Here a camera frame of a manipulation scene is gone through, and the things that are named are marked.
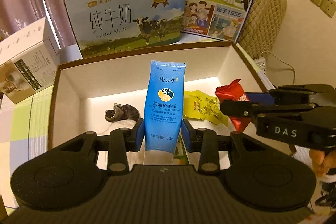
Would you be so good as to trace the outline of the person's right hand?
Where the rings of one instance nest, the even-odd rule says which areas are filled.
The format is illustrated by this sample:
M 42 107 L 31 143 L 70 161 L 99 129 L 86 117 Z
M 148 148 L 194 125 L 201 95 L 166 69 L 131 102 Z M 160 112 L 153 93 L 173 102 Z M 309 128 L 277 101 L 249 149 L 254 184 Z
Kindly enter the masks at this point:
M 310 149 L 309 156 L 312 161 L 313 171 L 318 177 L 324 176 L 329 172 L 329 170 L 335 168 L 335 151 L 326 155 L 323 151 Z

